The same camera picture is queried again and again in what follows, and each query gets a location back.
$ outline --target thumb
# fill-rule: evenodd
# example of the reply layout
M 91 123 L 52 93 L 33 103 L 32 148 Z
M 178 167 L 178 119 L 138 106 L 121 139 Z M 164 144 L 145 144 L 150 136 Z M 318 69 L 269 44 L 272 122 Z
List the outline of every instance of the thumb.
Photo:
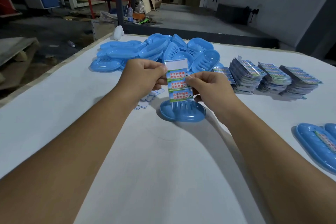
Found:
M 151 69 L 150 74 L 155 77 L 155 80 L 159 79 L 161 76 L 165 75 L 167 73 L 167 67 L 166 66 L 159 66 L 157 68 Z
M 185 81 L 187 82 L 188 85 L 195 88 L 198 92 L 202 91 L 202 88 L 207 84 L 201 79 L 192 76 L 187 76 L 185 78 Z

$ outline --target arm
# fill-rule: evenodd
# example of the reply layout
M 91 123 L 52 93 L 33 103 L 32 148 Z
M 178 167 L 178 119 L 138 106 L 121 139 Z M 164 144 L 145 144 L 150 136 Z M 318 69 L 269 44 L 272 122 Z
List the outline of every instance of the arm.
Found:
M 73 223 L 126 118 L 165 73 L 130 60 L 112 91 L 0 180 L 0 223 Z
M 186 81 L 229 129 L 277 223 L 336 223 L 336 183 L 244 105 L 223 74 Z

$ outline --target forearm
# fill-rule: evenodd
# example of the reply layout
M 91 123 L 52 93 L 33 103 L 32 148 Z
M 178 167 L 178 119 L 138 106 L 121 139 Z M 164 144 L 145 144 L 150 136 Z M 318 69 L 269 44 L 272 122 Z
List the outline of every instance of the forearm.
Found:
M 240 100 L 217 116 L 232 134 L 278 223 L 336 221 L 333 180 L 306 161 Z
M 2 178 L 0 223 L 72 224 L 132 104 L 111 91 Z

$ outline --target table top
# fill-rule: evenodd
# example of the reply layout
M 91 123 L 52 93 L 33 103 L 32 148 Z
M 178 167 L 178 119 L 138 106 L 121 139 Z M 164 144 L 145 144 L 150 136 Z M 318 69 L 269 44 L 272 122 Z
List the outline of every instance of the table top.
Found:
M 145 39 L 132 35 L 121 38 Z M 121 72 L 88 69 L 98 48 L 96 45 L 85 51 L 0 109 L 0 177 L 51 141 L 115 86 Z M 293 137 L 291 128 L 301 122 L 336 123 L 336 68 L 292 52 L 224 44 L 214 44 L 214 48 L 225 66 L 241 55 L 255 64 L 298 66 L 324 82 L 307 95 L 307 100 L 289 101 L 262 93 L 238 95 L 317 166 Z M 75 223 L 271 222 L 228 129 L 210 110 L 205 120 L 195 124 L 164 121 L 156 110 L 166 99 L 167 91 L 146 109 L 131 112 Z M 336 180 L 336 175 L 317 168 Z

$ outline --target pile of blue soap dishes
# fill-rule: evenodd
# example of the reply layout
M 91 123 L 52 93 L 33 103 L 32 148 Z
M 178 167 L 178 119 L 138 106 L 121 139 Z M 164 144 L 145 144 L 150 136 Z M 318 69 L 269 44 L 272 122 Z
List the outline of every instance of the pile of blue soap dishes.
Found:
M 97 58 L 90 68 L 96 72 L 123 70 L 129 59 L 149 59 L 164 63 L 166 60 L 187 59 L 190 73 L 211 71 L 220 55 L 213 45 L 202 38 L 193 38 L 186 44 L 178 35 L 153 34 L 144 42 L 110 41 L 100 46 Z

